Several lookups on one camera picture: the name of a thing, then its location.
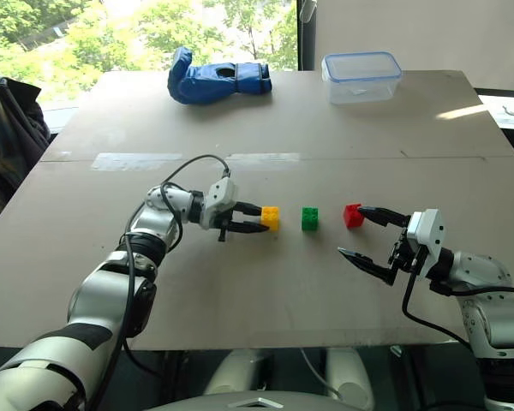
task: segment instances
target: red lego brick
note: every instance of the red lego brick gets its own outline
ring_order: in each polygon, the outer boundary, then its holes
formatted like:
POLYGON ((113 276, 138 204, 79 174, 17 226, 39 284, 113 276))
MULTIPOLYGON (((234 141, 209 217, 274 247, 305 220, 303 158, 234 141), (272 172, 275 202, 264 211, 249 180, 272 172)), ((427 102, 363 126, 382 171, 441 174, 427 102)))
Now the red lego brick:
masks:
POLYGON ((364 216, 358 211, 361 204, 348 204, 344 208, 343 219, 347 229, 360 227, 363 224, 364 216))

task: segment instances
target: green foliage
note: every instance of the green foliage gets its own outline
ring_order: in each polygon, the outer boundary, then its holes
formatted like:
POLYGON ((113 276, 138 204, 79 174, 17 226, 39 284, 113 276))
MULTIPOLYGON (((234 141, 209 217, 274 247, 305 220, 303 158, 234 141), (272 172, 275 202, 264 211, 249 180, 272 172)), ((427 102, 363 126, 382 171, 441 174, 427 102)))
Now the green foliage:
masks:
POLYGON ((87 0, 0 0, 0 45, 20 42, 26 36, 74 17, 87 0))
POLYGON ((280 10, 280 0, 206 0, 206 6, 222 5, 227 27, 236 27, 244 37, 241 47, 255 60, 262 57, 255 34, 263 29, 264 22, 272 19, 280 10))
POLYGON ((284 12, 270 32, 265 54, 266 62, 273 70, 297 70, 297 9, 296 3, 284 12))
MULTIPOLYGON (((224 23, 238 29, 244 50, 272 69, 296 68, 295 2, 286 11, 279 0, 204 1, 223 6, 224 23), (253 37, 265 29, 264 39, 253 37)), ((41 87, 40 102, 75 99, 105 71, 167 69, 181 45, 193 51, 196 65, 228 59, 232 46, 202 23, 192 0, 146 1, 134 15, 117 18, 97 0, 0 0, 0 74, 41 87), (22 46, 34 30, 73 16, 64 38, 30 51, 22 46)))
POLYGON ((194 16, 190 0, 149 3, 135 19, 146 45, 170 55, 184 45, 193 52, 193 64, 210 63, 213 54, 225 46, 215 27, 205 27, 194 16))
POLYGON ((129 42, 127 27, 115 26, 106 8, 94 1, 69 27, 67 41, 80 65, 87 64, 101 72, 113 69, 136 69, 128 62, 129 42))

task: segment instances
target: blue lid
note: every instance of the blue lid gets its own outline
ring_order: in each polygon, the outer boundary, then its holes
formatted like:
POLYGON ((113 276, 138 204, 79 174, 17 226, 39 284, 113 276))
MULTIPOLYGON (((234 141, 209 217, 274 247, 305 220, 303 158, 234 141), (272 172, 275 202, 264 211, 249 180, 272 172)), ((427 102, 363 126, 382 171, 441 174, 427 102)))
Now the blue lid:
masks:
POLYGON ((332 81, 395 80, 402 77, 402 70, 391 53, 328 54, 324 57, 332 81))

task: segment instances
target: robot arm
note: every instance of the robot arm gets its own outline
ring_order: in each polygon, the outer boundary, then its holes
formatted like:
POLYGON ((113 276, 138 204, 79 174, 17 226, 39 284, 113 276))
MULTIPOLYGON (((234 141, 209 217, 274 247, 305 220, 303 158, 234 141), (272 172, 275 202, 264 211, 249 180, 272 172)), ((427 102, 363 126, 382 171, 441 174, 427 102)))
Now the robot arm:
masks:
POLYGON ((258 223, 232 221, 234 211, 260 215, 260 207, 236 202, 235 195, 236 186, 228 176, 212 184, 206 196, 173 183, 152 188, 118 247, 75 291, 67 325, 37 338, 0 368, 0 410, 88 409, 109 363, 114 362, 111 358, 118 339, 135 337, 146 326, 156 294, 154 279, 182 229, 178 222, 220 229, 220 241, 226 231, 268 229, 258 223), (135 274, 129 313, 128 249, 135 274), (125 335, 124 315, 128 317, 125 335))
POLYGON ((411 274, 410 284, 417 277, 426 278, 432 291, 456 296, 485 386, 487 409, 514 410, 514 288, 508 270, 489 256, 443 248, 445 226, 438 210, 412 216, 376 207, 358 211, 375 223, 403 229, 388 260, 390 266, 378 266, 369 257, 343 248, 339 252, 389 285, 402 270, 411 274))

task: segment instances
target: window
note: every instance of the window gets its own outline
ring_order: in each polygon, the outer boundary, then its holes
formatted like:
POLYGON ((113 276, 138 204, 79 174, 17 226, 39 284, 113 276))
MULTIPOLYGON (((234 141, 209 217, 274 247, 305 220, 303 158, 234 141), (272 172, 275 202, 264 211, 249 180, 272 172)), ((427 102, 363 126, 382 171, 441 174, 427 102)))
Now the window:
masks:
POLYGON ((176 47, 194 64, 297 69, 296 0, 0 0, 0 75, 73 105, 110 70, 163 70, 176 47))

